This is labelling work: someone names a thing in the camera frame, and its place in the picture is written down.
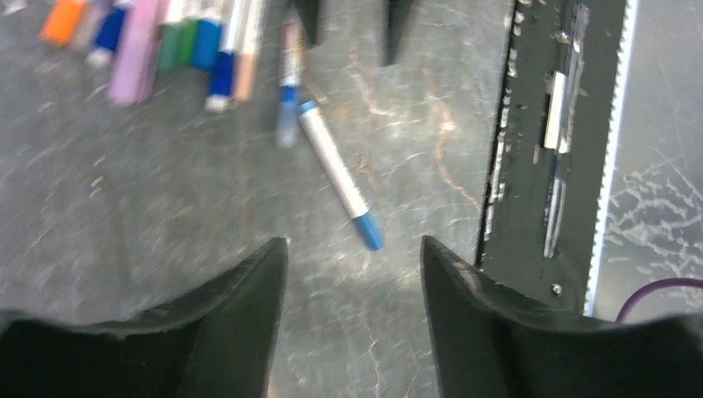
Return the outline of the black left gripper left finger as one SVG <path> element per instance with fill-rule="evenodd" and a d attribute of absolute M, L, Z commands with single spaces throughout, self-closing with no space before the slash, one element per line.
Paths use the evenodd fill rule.
<path fill-rule="evenodd" d="M 232 269 L 123 321 L 5 314 L 4 397 L 263 397 L 288 265 L 273 238 Z"/>

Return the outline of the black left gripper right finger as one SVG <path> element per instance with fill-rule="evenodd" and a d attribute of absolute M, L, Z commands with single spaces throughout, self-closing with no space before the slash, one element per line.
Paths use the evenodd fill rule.
<path fill-rule="evenodd" d="M 422 240 L 443 397 L 699 397 L 702 318 L 622 324 L 551 308 Z"/>

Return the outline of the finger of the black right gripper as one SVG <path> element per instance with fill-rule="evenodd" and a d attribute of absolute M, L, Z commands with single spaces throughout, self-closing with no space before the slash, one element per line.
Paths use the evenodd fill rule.
<path fill-rule="evenodd" d="M 405 29 L 411 20 L 414 0 L 386 0 L 383 66 L 397 62 Z"/>
<path fill-rule="evenodd" d="M 304 37 L 309 47 L 320 43 L 323 0 L 294 0 L 304 29 Z"/>

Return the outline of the blue capped white marker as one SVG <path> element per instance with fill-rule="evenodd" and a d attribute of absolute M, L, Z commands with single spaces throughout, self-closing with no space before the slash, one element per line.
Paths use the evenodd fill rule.
<path fill-rule="evenodd" d="M 381 233 L 314 100 L 299 105 L 299 120 L 357 232 L 368 249 L 380 250 L 384 246 Z"/>

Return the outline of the pink highlighter marker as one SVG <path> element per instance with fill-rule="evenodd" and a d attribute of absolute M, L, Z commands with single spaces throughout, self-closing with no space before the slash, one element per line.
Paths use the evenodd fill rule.
<path fill-rule="evenodd" d="M 143 102 L 156 75 L 163 2 L 136 1 L 128 11 L 119 38 L 109 84 L 109 100 L 118 106 Z"/>

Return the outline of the orange capped white marker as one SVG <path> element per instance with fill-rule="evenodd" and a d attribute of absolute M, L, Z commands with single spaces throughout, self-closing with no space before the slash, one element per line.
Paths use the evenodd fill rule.
<path fill-rule="evenodd" d="M 66 45 L 79 23 L 88 1 L 56 0 L 39 33 L 39 38 L 53 46 Z"/>

